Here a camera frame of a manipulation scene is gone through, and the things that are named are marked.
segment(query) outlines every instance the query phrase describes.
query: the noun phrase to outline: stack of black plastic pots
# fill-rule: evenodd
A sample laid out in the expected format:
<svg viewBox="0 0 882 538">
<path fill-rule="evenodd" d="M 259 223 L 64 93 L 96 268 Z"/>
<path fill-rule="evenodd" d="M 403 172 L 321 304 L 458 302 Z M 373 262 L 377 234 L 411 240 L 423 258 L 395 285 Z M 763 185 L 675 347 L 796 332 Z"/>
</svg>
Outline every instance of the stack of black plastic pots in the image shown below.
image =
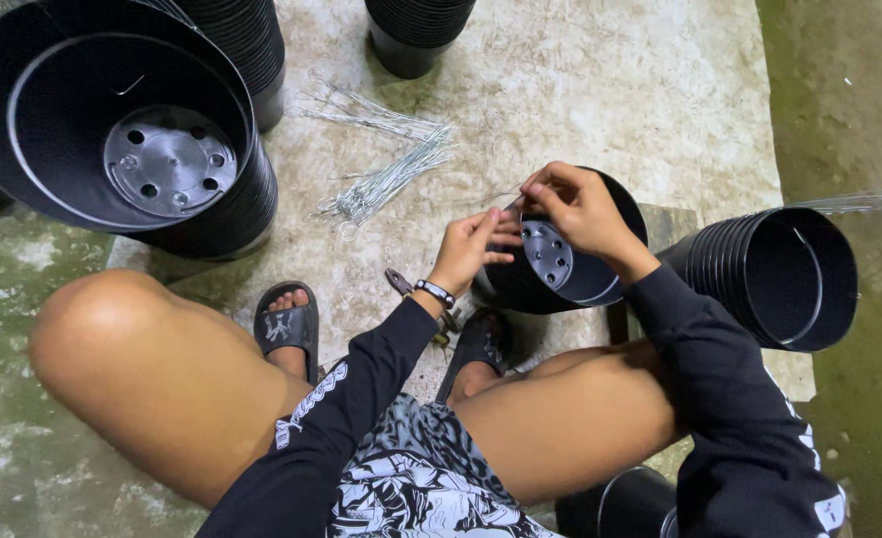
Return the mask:
<svg viewBox="0 0 882 538">
<path fill-rule="evenodd" d="M 417 79 L 464 30 L 474 0 L 365 0 L 375 55 L 402 79 Z"/>
<path fill-rule="evenodd" d="M 853 323 L 856 261 L 822 214 L 785 208 L 712 224 L 657 255 L 720 301 L 761 346 L 818 351 Z"/>
<path fill-rule="evenodd" d="M 285 41 L 273 0 L 175 0 L 245 80 L 258 128 L 276 126 L 284 111 Z"/>
<path fill-rule="evenodd" d="M 558 531 L 571 538 L 677 538 L 676 486 L 650 467 L 634 467 L 558 499 Z"/>
<path fill-rule="evenodd" d="M 258 244 L 278 198 L 232 62 L 183 21 L 125 0 L 0 17 L 0 189 L 201 259 Z"/>
<path fill-rule="evenodd" d="M 630 230 L 647 244 L 647 226 L 637 202 L 614 178 L 597 170 Z M 552 314 L 604 306 L 623 298 L 617 274 L 600 258 L 574 250 L 543 215 L 524 214 L 522 247 L 492 245 L 514 262 L 485 265 L 476 289 L 499 306 L 529 314 Z"/>
</svg>

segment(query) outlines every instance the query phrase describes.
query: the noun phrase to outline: thigh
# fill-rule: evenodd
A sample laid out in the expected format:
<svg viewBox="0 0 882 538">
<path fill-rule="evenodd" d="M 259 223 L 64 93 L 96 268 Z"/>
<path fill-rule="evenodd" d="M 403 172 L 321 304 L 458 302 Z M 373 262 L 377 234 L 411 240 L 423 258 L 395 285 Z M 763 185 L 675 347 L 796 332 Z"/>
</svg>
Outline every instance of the thigh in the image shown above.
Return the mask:
<svg viewBox="0 0 882 538">
<path fill-rule="evenodd" d="M 275 420 L 311 390 L 265 362 L 242 327 L 131 271 L 53 294 L 29 356 L 56 400 L 206 508 L 267 452 Z"/>
<path fill-rule="evenodd" d="M 674 409 L 646 341 L 549 359 L 452 408 L 505 488 L 533 505 L 613 477 L 670 445 Z"/>
</svg>

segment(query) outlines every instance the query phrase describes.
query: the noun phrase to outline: bracelet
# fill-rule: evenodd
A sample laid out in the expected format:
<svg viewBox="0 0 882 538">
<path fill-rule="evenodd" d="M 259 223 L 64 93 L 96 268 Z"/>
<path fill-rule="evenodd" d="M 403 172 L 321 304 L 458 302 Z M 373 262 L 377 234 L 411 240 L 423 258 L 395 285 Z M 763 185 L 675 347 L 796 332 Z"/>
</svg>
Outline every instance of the bracelet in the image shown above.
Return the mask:
<svg viewBox="0 0 882 538">
<path fill-rule="evenodd" d="M 435 296 L 435 299 L 440 300 L 447 310 L 454 308 L 454 295 L 448 293 L 440 286 L 436 286 L 427 280 L 418 280 L 418 283 L 414 285 L 414 289 L 423 289 Z"/>
</svg>

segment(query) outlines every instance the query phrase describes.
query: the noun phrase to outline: black long-sleeve shirt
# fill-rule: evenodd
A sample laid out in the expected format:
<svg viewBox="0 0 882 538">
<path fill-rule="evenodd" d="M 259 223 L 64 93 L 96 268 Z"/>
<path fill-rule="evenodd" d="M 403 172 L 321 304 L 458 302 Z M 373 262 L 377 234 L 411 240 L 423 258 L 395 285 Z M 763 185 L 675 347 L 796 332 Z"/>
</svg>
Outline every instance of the black long-sleeve shirt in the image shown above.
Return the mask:
<svg viewBox="0 0 882 538">
<path fill-rule="evenodd" d="M 693 431 L 695 449 L 678 477 L 681 536 L 824 538 L 837 530 L 843 491 L 819 472 L 812 431 L 763 367 L 749 333 L 666 266 L 625 296 Z M 279 420 L 267 455 L 232 484 L 199 535 L 324 536 L 342 470 L 435 330 L 435 320 L 405 299 L 385 323 L 352 339 L 348 355 Z"/>
</svg>

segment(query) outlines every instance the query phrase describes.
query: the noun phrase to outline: concrete floor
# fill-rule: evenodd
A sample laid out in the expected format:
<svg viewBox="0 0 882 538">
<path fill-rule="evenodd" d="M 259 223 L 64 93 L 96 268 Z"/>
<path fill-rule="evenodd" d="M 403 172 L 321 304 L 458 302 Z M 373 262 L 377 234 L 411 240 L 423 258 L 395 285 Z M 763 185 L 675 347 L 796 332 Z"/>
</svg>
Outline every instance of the concrete floor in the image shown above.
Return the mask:
<svg viewBox="0 0 882 538">
<path fill-rule="evenodd" d="M 360 0 L 294 0 L 278 11 L 289 104 L 313 89 L 308 71 L 324 69 L 392 109 L 450 117 L 457 160 L 344 242 L 304 217 L 339 189 L 329 175 L 367 169 L 394 148 L 357 129 L 285 118 L 264 139 L 281 192 L 266 249 L 231 264 L 173 263 L 119 241 L 111 263 L 160 275 L 243 325 L 264 288 L 303 279 L 323 312 L 323 363 L 397 303 L 386 267 L 426 274 L 444 223 L 484 209 L 479 198 L 549 160 L 602 168 L 638 201 L 696 211 L 700 225 L 782 204 L 758 15 L 746 0 L 479 2 L 441 64 L 415 81 L 390 76 L 366 49 Z M 105 246 L 104 236 L 18 205 L 0 213 L 0 536 L 190 535 L 205 517 L 46 398 L 27 368 L 31 315 L 55 288 L 99 270 Z M 532 355 L 606 338 L 601 310 L 567 313 L 548 320 Z M 792 377 L 811 394 L 811 376 L 780 364 L 784 384 Z M 444 365 L 444 351 L 430 349 L 408 390 L 431 396 Z M 665 468 L 678 460 L 661 459 Z"/>
<path fill-rule="evenodd" d="M 882 189 L 882 0 L 758 0 L 787 201 Z M 848 492 L 848 535 L 882 537 L 882 213 L 834 221 L 862 298 L 850 334 L 814 355 L 819 391 L 798 411 Z"/>
</svg>

